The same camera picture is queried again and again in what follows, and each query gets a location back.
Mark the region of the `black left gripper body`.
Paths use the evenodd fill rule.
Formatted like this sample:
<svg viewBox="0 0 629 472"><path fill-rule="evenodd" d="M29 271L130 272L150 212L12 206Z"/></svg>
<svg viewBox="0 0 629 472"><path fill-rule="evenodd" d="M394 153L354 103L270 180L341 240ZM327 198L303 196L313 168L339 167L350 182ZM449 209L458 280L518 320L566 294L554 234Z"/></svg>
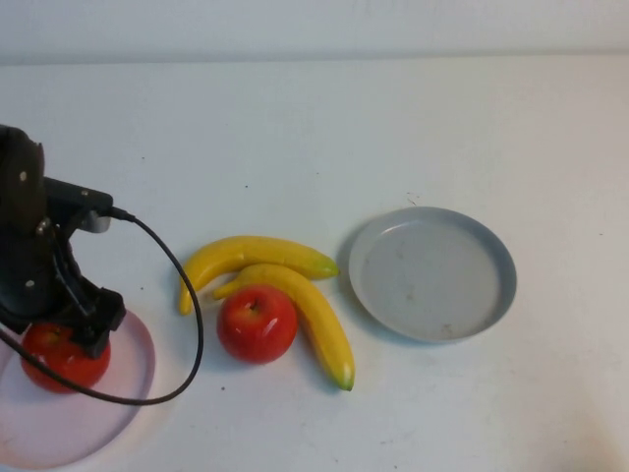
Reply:
<svg viewBox="0 0 629 472"><path fill-rule="evenodd" d="M78 230L101 229L87 218L60 222L42 217L29 227L1 220L1 325L15 334L33 325L67 327L73 338L87 304L86 289L98 287L83 276L70 238Z"/></svg>

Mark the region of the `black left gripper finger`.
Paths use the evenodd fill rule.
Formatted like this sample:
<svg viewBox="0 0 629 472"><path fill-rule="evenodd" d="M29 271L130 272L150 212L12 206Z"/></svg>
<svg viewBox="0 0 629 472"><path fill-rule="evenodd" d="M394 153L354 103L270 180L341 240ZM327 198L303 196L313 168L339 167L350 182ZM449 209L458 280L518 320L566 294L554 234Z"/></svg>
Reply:
<svg viewBox="0 0 629 472"><path fill-rule="evenodd" d="M90 359L104 353L111 331L118 329L125 318L123 297L103 287L86 289L85 309L73 327L73 341L81 346Z"/></svg>

